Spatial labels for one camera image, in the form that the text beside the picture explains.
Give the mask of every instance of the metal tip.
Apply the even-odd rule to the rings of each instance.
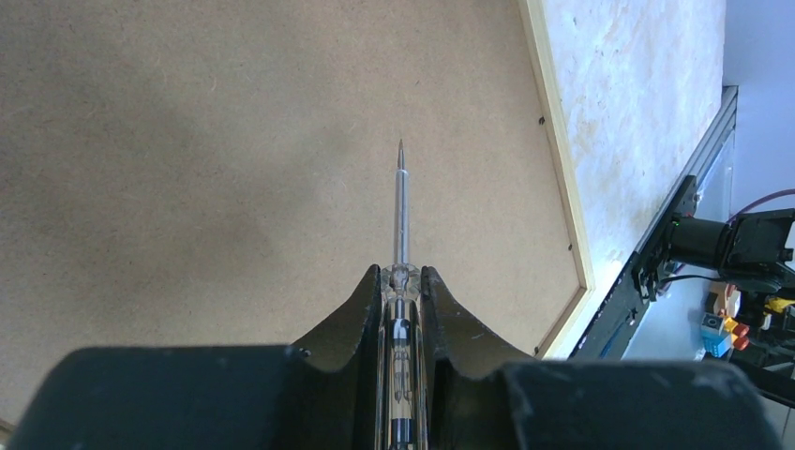
[[[406,169],[406,160],[403,158],[403,140],[397,144],[397,169],[403,171]]]

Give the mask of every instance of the black cable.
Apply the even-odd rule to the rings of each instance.
[[[679,275],[678,277],[663,278],[660,280],[660,284],[672,283],[674,281],[679,281],[680,279],[690,279],[690,278],[702,278],[716,282],[726,281],[725,278],[704,277],[703,275]]]

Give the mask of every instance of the white wall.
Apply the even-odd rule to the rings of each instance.
[[[731,211],[795,188],[795,1],[728,0],[724,84],[740,86]],[[795,196],[758,211],[795,207]]]

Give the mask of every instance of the wooden strip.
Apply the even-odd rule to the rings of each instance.
[[[566,120],[563,116],[563,105],[552,61],[552,48],[549,42],[544,6],[542,0],[518,0],[518,2],[530,50],[532,72],[546,119],[544,125],[561,191],[563,212],[580,284],[580,289],[575,292],[559,319],[544,337],[541,346],[539,346],[538,356],[566,358],[571,349],[563,347],[562,337],[568,333],[584,330],[591,320],[591,317],[587,317],[582,311],[588,302],[596,301],[592,299],[593,267],[582,216],[577,178],[566,135]]]

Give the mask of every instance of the black mechanical device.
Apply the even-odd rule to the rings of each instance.
[[[401,143],[393,264],[294,344],[74,352],[8,448],[780,448],[731,365],[542,362],[502,340],[409,264],[407,187]]]

